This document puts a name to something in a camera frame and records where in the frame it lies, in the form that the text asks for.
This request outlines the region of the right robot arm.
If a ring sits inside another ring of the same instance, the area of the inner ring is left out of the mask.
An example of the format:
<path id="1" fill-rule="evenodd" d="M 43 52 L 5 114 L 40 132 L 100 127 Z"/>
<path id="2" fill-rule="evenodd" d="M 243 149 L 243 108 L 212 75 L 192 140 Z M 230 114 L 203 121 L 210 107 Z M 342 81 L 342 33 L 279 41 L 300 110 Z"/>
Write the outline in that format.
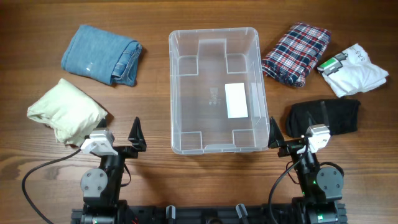
<path id="1" fill-rule="evenodd" d="M 344 171 L 333 162 L 319 162 L 316 152 L 330 140 L 330 130 L 325 124 L 308 127 L 298 139 L 286 141 L 274 118 L 270 119 L 269 147 L 278 148 L 279 157 L 290 156 L 288 166 L 271 188 L 268 198 L 268 219 L 271 223 L 337 223 L 348 222 L 343 198 Z M 296 172 L 302 196 L 292 199 L 283 217 L 277 218 L 272 207 L 274 191 L 290 171 Z"/>

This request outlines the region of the plaid shirt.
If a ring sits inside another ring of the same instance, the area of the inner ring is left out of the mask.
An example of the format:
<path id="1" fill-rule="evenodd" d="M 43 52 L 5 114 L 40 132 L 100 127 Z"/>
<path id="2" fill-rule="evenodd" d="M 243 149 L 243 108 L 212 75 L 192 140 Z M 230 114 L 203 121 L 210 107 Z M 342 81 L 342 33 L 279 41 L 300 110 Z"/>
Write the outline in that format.
<path id="1" fill-rule="evenodd" d="M 296 22 L 262 59 L 263 74 L 285 85 L 303 87 L 330 40 L 329 30 Z"/>

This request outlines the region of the blue denim jeans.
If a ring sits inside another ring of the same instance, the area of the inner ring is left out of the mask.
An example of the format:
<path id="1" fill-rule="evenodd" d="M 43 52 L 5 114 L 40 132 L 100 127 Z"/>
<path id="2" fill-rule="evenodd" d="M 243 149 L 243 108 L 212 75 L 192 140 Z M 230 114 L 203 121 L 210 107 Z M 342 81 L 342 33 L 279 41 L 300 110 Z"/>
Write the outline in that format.
<path id="1" fill-rule="evenodd" d="M 62 68 L 106 85 L 136 84 L 142 45 L 129 37 L 81 25 L 66 49 Z"/>

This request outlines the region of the white printed t-shirt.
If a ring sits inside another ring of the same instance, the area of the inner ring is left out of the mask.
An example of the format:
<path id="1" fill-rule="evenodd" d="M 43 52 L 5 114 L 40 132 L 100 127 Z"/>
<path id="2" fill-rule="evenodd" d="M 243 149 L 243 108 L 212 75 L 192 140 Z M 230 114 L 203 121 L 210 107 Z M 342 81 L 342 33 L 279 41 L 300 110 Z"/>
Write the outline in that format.
<path id="1" fill-rule="evenodd" d="M 354 44 L 317 67 L 335 95 L 354 95 L 373 90 L 387 81 L 388 72 L 373 64 L 368 53 Z"/>

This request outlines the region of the cream cloth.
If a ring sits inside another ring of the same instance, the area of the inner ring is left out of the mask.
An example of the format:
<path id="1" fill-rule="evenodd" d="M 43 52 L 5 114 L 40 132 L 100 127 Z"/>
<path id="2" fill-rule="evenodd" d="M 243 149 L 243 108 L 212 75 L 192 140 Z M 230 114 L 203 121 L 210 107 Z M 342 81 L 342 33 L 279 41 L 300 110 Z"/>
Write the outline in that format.
<path id="1" fill-rule="evenodd" d="M 108 112 L 65 79 L 27 109 L 27 117 L 54 130 L 64 145 L 80 147 Z"/>

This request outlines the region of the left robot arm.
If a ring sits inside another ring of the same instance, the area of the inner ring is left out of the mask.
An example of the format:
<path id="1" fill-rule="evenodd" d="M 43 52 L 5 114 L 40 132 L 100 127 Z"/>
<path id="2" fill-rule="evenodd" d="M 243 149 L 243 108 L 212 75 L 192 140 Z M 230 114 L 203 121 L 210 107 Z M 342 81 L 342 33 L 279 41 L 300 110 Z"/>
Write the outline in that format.
<path id="1" fill-rule="evenodd" d="M 81 150 L 101 158 L 99 167 L 90 169 L 81 178 L 83 210 L 74 210 L 72 223 L 117 224 L 138 223 L 126 200 L 119 198 L 126 184 L 122 177 L 128 168 L 126 159 L 136 159 L 139 152 L 146 151 L 146 141 L 139 118 L 135 118 L 129 136 L 129 146 L 114 146 L 114 136 L 108 128 L 95 128 L 85 137 Z"/>

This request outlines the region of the clear plastic storage bin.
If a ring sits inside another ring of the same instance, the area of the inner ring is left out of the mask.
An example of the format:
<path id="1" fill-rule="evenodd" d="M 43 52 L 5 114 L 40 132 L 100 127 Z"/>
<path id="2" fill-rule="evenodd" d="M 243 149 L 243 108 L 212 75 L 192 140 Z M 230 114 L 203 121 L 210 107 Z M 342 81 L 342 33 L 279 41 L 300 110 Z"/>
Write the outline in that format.
<path id="1" fill-rule="evenodd" d="M 175 30 L 169 56 L 174 153 L 267 150 L 270 124 L 256 29 Z M 227 83 L 244 83 L 247 118 L 228 118 Z"/>

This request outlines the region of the black garment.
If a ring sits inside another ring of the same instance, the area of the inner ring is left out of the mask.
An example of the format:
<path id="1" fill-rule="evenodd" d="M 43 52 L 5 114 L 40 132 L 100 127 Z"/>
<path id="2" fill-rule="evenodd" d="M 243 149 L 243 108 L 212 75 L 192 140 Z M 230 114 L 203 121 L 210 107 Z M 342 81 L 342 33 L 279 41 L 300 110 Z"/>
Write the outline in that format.
<path id="1" fill-rule="evenodd" d="M 352 133 L 358 130 L 358 111 L 361 105 L 358 100 L 327 99 L 314 100 L 292 105 L 285 128 L 287 135 L 298 138 L 304 135 L 309 127 L 309 111 L 316 124 L 325 124 L 331 135 Z"/>

